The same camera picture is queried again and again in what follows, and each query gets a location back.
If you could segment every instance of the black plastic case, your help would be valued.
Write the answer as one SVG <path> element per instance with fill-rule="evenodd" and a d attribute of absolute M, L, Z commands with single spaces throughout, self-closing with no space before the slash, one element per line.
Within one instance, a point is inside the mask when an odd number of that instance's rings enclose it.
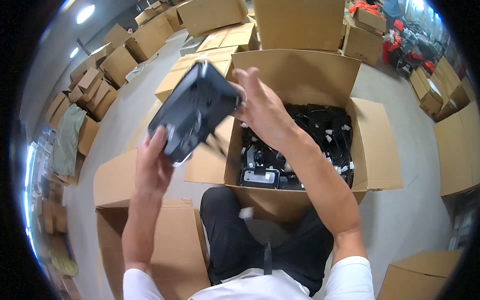
<path fill-rule="evenodd" d="M 164 153 L 177 167 L 240 102 L 240 94 L 212 64 L 196 62 L 153 117 L 148 134 L 152 137 L 159 126 L 166 127 Z"/>

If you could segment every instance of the gray floor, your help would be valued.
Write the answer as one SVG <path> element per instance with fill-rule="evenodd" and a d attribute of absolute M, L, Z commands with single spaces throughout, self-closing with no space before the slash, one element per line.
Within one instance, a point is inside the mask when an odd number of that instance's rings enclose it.
<path fill-rule="evenodd" d="M 156 101 L 154 92 L 180 57 L 178 50 L 186 36 L 186 31 L 173 35 L 159 51 L 159 57 L 120 89 L 117 100 L 101 122 L 78 186 L 65 189 L 69 235 L 79 265 L 79 274 L 74 280 L 83 299 L 113 299 L 99 264 L 92 192 L 95 171 L 143 138 L 146 131 L 142 121 Z M 440 167 L 433 121 L 417 106 L 407 81 L 381 62 L 378 69 L 362 64 L 352 97 L 384 104 L 402 167 L 404 189 L 369 193 L 360 205 L 364 241 L 377 295 L 389 263 L 420 251 L 446 250 L 451 223 L 440 198 Z M 182 168 L 176 170 L 166 197 L 191 198 L 198 208 L 203 192 L 211 185 L 183 182 L 183 173 Z M 330 261 L 325 269 L 324 283 L 329 265 Z M 322 289 L 314 298 L 323 297 Z"/>

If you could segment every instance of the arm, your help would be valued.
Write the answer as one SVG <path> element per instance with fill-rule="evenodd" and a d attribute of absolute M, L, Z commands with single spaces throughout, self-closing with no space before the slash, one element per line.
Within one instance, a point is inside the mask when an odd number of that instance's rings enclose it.
<path fill-rule="evenodd" d="M 150 259 L 156 219 L 173 172 L 171 163 L 162 153 L 165 141 L 165 130 L 159 128 L 152 140 L 146 137 L 138 148 L 135 191 L 122 234 L 125 270 L 139 269 L 149 276 L 152 276 Z"/>
<path fill-rule="evenodd" d="M 332 266 L 367 253 L 360 231 L 357 201 L 320 147 L 288 115 L 278 96 L 258 79 L 258 69 L 235 69 L 234 84 L 246 98 L 234 116 L 247 123 L 269 146 L 280 151 L 304 184 L 325 227 L 334 237 Z"/>

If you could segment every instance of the black electronic device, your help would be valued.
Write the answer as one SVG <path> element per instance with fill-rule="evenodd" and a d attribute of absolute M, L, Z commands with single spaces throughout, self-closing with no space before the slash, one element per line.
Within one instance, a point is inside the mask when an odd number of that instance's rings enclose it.
<path fill-rule="evenodd" d="M 240 178 L 240 186 L 254 188 L 278 189 L 280 171 L 270 168 L 243 168 Z"/>
<path fill-rule="evenodd" d="M 209 62 L 196 62 L 183 76 L 148 125 L 152 137 L 165 126 L 164 153 L 181 165 L 215 127 L 240 104 L 240 94 Z"/>

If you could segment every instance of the left hand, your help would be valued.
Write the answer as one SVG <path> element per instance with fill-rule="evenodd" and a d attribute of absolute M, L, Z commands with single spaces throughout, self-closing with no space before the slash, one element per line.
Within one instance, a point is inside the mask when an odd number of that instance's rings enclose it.
<path fill-rule="evenodd" d="M 133 199 L 146 202 L 147 207 L 160 208 L 172 178 L 172 163 L 162 152 L 166 141 L 167 131 L 159 127 L 151 140 L 147 135 L 138 147 Z"/>

